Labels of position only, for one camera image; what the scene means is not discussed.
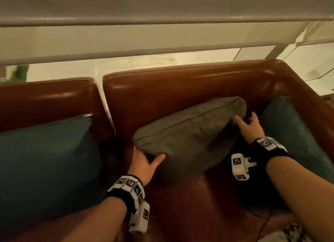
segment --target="teal pillow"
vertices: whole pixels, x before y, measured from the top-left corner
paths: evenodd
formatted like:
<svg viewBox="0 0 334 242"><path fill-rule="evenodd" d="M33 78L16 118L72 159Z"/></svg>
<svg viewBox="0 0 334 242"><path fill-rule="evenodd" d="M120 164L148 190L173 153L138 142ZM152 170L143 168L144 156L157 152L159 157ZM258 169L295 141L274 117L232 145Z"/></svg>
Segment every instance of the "teal pillow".
<svg viewBox="0 0 334 242"><path fill-rule="evenodd" d="M260 123L265 135L282 143L299 164L334 184L332 161L318 146L288 97L273 99L263 111Z"/></svg>
<svg viewBox="0 0 334 242"><path fill-rule="evenodd" d="M83 115L0 133L0 234L102 201L101 159Z"/></svg>

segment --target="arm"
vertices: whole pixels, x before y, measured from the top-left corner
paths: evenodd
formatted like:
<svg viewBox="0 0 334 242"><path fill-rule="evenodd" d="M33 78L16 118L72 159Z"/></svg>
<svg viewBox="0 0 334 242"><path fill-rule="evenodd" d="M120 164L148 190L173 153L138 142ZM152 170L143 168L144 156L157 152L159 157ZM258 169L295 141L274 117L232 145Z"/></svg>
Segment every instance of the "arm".
<svg viewBox="0 0 334 242"><path fill-rule="evenodd" d="M236 117L236 123L250 144L265 137L256 114L251 123ZM266 171L296 218L315 241L334 241L334 185L310 172L290 157L270 159Z"/></svg>
<svg viewBox="0 0 334 242"><path fill-rule="evenodd" d="M165 159L161 154L150 164L143 152L134 147L132 164L128 174L140 178L147 185L159 164ZM125 203L116 197L106 198L63 242L104 242L114 241L127 213Z"/></svg>

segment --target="pillow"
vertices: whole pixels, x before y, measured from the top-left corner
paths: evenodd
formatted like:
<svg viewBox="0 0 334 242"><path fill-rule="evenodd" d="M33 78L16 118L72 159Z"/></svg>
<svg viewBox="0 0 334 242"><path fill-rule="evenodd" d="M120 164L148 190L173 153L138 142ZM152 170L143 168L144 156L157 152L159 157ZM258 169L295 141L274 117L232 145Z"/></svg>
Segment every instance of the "pillow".
<svg viewBox="0 0 334 242"><path fill-rule="evenodd" d="M173 185L219 164L238 136L234 117L245 113L246 102L239 97L212 99L139 128L133 142L150 161L166 154L156 176Z"/></svg>
<svg viewBox="0 0 334 242"><path fill-rule="evenodd" d="M263 111L260 123L265 135L282 143L299 164L334 184L332 161L318 146L288 97L273 99Z"/></svg>
<svg viewBox="0 0 334 242"><path fill-rule="evenodd" d="M102 201L101 159L83 115L0 133L0 233L35 225Z"/></svg>

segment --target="person's right hand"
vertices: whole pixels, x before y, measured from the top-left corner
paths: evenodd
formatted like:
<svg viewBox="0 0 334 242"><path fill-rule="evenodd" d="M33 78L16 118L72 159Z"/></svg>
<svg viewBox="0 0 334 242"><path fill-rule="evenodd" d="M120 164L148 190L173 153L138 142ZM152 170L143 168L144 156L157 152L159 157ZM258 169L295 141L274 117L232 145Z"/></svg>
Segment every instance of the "person's right hand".
<svg viewBox="0 0 334 242"><path fill-rule="evenodd" d="M259 119L255 112L252 112L252 117L249 118L250 124L247 125L239 116L236 115L236 124L239 126L241 135L246 142L251 144L258 138L264 138L265 133L259 123Z"/></svg>

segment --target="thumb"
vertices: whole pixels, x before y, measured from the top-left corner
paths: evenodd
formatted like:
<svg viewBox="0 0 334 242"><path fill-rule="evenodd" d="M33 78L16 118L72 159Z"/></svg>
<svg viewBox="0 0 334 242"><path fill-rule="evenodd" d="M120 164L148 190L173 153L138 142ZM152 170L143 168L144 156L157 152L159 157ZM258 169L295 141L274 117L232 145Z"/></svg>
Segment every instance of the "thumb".
<svg viewBox="0 0 334 242"><path fill-rule="evenodd" d="M151 163L151 167L156 170L156 168L161 164L162 161L164 161L166 155L165 154L160 154L157 156Z"/></svg>
<svg viewBox="0 0 334 242"><path fill-rule="evenodd" d="M242 129L245 126L247 126L247 124L237 115L236 115L236 124L238 125L239 129Z"/></svg>

